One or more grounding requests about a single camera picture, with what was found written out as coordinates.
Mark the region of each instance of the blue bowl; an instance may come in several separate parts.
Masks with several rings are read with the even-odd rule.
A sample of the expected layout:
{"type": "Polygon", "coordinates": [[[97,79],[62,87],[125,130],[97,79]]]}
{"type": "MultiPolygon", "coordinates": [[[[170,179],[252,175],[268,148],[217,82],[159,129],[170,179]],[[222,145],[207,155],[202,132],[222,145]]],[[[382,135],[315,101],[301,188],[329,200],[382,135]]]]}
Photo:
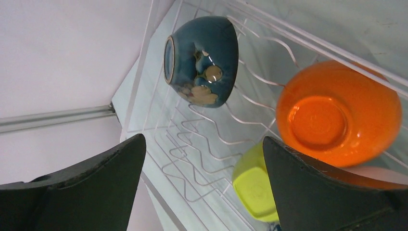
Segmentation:
{"type": "Polygon", "coordinates": [[[224,104],[234,87],[237,70],[237,35],[225,17],[191,20],[166,41],[166,82],[192,104],[213,108],[224,104]]]}

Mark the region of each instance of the black object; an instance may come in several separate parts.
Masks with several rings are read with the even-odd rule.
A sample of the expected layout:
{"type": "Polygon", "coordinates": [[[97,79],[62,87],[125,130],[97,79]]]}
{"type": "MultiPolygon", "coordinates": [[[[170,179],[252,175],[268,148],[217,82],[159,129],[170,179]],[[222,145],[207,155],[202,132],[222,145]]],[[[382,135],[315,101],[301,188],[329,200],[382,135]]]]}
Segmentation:
{"type": "Polygon", "coordinates": [[[138,134],[31,182],[0,185],[0,230],[125,231],[145,155],[138,134]]]}
{"type": "Polygon", "coordinates": [[[408,186],[362,177],[266,137],[283,231],[407,231],[408,186]]]}

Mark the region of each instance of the yellow-green bowl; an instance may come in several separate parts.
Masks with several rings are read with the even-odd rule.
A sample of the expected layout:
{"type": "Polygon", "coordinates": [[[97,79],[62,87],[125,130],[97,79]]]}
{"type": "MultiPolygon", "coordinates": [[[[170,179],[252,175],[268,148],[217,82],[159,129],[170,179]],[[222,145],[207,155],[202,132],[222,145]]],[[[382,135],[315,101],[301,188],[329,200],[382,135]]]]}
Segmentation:
{"type": "Polygon", "coordinates": [[[263,222],[279,221],[262,142],[248,150],[235,165],[232,185],[252,217],[263,222]]]}

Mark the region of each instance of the white wire rack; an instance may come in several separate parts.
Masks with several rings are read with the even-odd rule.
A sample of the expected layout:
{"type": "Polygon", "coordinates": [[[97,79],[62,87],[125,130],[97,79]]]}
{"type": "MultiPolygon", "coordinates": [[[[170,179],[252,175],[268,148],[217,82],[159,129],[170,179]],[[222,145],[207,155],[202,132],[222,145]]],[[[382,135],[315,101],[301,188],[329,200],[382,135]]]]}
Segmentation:
{"type": "MultiPolygon", "coordinates": [[[[146,38],[153,34],[151,19],[157,5],[158,0],[152,1],[146,38]]],[[[156,52],[161,49],[154,47],[161,48],[169,34],[157,34],[159,27],[150,44],[147,39],[144,41],[122,138],[136,133],[146,136],[148,155],[206,230],[267,230],[266,224],[251,218],[240,204],[231,185],[231,174],[242,153],[264,136],[280,139],[275,124],[277,96],[302,68],[327,59],[336,60],[395,90],[407,111],[408,80],[245,1],[178,0],[172,9],[175,14],[170,34],[186,21],[205,15],[222,15],[235,25],[240,59],[234,90],[217,109],[188,105],[164,81],[162,54],[156,52]],[[381,73],[390,81],[353,62],[381,73]],[[138,90],[139,85],[152,88],[151,98],[143,95],[141,87],[138,90]]],[[[408,175],[407,139],[408,128],[403,125],[396,143],[371,163],[408,175]]]]}

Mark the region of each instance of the white wall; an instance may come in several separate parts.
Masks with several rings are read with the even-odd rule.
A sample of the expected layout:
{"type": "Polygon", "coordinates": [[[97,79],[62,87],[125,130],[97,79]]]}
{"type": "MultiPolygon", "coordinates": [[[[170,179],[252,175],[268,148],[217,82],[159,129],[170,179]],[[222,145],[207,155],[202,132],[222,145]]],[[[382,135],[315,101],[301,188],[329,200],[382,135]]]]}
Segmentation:
{"type": "MultiPolygon", "coordinates": [[[[119,143],[116,116],[0,135],[0,184],[31,181],[104,152],[119,143]]],[[[152,200],[139,181],[129,231],[163,230],[152,200]]]]}
{"type": "MultiPolygon", "coordinates": [[[[161,0],[157,21],[173,0],[161,0]]],[[[0,0],[0,118],[107,105],[151,0],[0,0]]]]}

